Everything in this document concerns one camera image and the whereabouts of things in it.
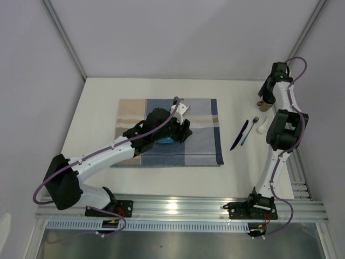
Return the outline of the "teal dotted plate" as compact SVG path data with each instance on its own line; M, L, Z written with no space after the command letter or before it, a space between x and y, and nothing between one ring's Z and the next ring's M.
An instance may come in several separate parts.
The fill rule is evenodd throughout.
M171 137L164 138L164 139L161 139L161 140L157 141L158 144L162 144L162 145L172 144L173 142L174 142L174 140Z

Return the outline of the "brown mug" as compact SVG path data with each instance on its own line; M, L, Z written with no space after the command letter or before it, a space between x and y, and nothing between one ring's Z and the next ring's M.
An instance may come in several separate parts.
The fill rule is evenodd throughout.
M272 108L273 104L268 104L268 103L264 102L263 100L261 100L261 101L257 102L257 106L258 106L260 112L265 113Z

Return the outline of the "blue beige checked cloth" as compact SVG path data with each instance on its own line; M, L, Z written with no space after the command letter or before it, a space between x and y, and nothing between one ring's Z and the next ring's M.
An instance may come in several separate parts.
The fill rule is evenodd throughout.
M184 116L190 121L192 135L182 144L159 142L142 155L118 162L114 167L196 167L223 165L217 100L180 99L189 107ZM155 108L169 110L172 99L121 99L116 117L115 136L119 137Z

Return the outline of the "white ceramic spoon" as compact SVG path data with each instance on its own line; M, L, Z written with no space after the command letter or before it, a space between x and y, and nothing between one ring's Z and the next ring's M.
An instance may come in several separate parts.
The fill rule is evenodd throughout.
M259 134L264 134L269 127L270 117L266 117L264 122L257 128Z

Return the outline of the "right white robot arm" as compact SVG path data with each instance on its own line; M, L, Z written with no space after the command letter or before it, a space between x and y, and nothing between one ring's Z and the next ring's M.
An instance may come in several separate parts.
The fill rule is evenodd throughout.
M273 63L271 73L261 87L259 109L268 111L273 105L277 109L267 134L268 156L262 175L253 188L248 203L247 215L254 219L275 216L277 191L275 190L286 160L302 140L309 116L299 109L294 96L294 79L290 76L286 62Z

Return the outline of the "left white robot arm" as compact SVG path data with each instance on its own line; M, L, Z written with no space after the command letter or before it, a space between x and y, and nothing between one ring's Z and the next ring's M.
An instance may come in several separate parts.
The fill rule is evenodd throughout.
M44 186L58 210L75 205L95 207L103 216L116 211L117 200L106 187L95 188L84 182L95 173L131 158L135 158L167 138L183 143L192 135L190 121L184 116L189 107L172 105L169 111L156 108L145 120L123 132L111 144L93 153L75 158L56 155L44 177Z

